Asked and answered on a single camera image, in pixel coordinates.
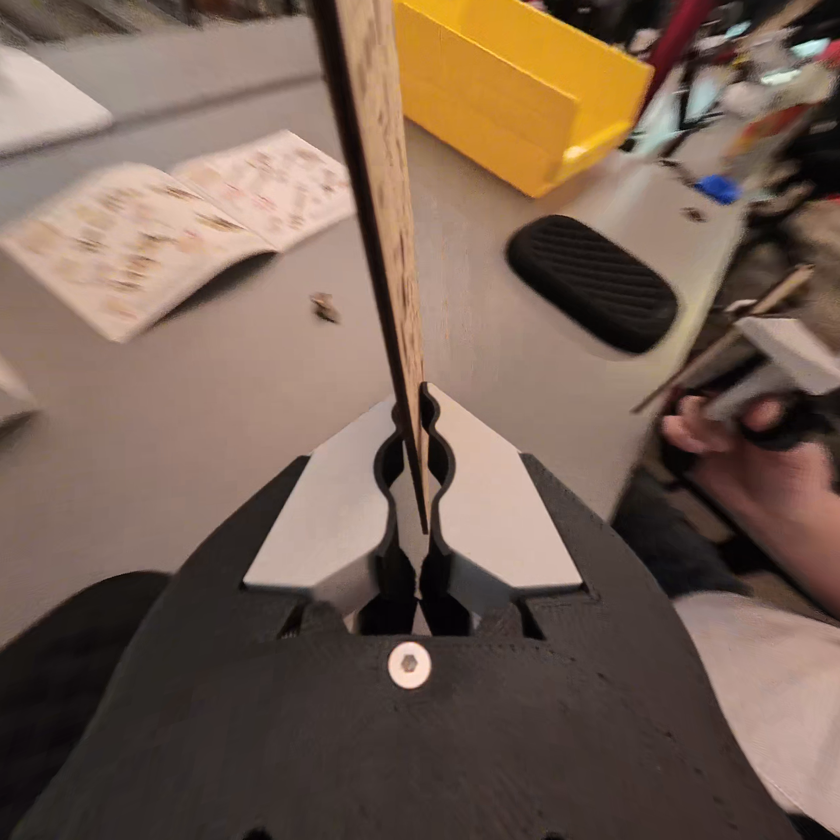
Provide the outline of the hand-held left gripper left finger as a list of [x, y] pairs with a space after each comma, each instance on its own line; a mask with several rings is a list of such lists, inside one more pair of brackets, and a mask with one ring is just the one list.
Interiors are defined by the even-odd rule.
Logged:
[[395, 408], [378, 402], [310, 453], [244, 588], [328, 603], [362, 634], [412, 632], [416, 573], [392, 495], [404, 471]]

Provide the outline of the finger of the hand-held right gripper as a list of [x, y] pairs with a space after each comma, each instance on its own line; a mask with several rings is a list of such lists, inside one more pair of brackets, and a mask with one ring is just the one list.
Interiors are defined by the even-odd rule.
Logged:
[[824, 396], [839, 387], [838, 354], [797, 318], [748, 318], [741, 335], [798, 385], [796, 392]]
[[705, 408], [712, 422], [734, 422], [765, 396], [784, 396], [798, 390], [795, 380], [776, 364], [763, 364], [712, 399]]

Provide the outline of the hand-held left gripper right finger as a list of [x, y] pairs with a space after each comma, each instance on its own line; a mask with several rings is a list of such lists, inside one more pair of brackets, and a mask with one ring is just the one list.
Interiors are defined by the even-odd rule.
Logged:
[[419, 591], [432, 635], [468, 636], [490, 613], [582, 592], [584, 580], [522, 453], [432, 383], [422, 388], [439, 489]]

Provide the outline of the thin wooden stick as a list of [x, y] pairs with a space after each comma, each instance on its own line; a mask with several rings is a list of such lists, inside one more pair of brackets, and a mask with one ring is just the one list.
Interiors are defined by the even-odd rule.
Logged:
[[660, 396], [672, 393], [678, 386], [685, 385], [696, 379], [700, 372], [714, 364], [715, 359], [729, 351], [741, 339], [739, 324], [747, 319], [761, 319], [777, 313], [788, 299], [807, 284], [814, 272], [814, 265], [803, 264], [795, 267], [780, 283], [768, 291], [762, 298], [743, 306], [736, 311], [737, 317], [732, 320], [726, 332], [718, 340], [705, 348], [702, 352], [689, 360], [676, 373], [672, 374], [661, 385], [645, 396], [641, 402], [631, 409], [631, 414], [638, 415], [654, 403]]

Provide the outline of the laser-cut wooden parts sheet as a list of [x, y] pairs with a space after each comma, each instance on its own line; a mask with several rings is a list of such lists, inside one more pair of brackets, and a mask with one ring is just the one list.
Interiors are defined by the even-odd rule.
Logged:
[[379, 315], [418, 517], [429, 533], [424, 337], [393, 3], [308, 2]]

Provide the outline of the person's right hand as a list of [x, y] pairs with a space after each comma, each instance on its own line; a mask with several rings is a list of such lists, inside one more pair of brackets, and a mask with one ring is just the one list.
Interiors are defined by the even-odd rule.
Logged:
[[753, 402], [740, 424], [713, 422], [706, 400], [683, 397], [665, 415], [666, 443], [697, 457], [694, 481], [825, 613], [839, 618], [839, 497], [830, 451], [807, 440], [762, 448], [759, 433], [781, 419], [781, 403]]

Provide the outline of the black ribbed wrist pad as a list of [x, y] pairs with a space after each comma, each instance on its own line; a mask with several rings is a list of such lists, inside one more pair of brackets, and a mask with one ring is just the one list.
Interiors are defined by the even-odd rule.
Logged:
[[618, 351], [650, 351], [679, 312], [665, 278], [572, 217], [552, 214], [524, 225], [509, 238], [505, 257], [526, 286]]

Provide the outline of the open instruction booklet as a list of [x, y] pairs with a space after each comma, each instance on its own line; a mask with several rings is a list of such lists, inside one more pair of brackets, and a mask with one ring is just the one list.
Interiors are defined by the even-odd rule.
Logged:
[[283, 130], [179, 164], [124, 163], [2, 230], [2, 252], [125, 343], [225, 270], [282, 255], [355, 213], [347, 167]]

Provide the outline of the yellow plastic bin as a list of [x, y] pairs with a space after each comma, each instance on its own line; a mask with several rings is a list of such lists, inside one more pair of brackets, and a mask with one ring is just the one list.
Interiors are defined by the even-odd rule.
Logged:
[[530, 198], [634, 128], [654, 69], [519, 1], [394, 2], [408, 119]]

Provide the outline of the white cardboard box tray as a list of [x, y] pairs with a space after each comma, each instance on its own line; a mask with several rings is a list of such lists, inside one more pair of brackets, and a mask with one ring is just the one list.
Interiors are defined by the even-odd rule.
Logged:
[[23, 50], [1, 47], [3, 159], [111, 127], [109, 110]]

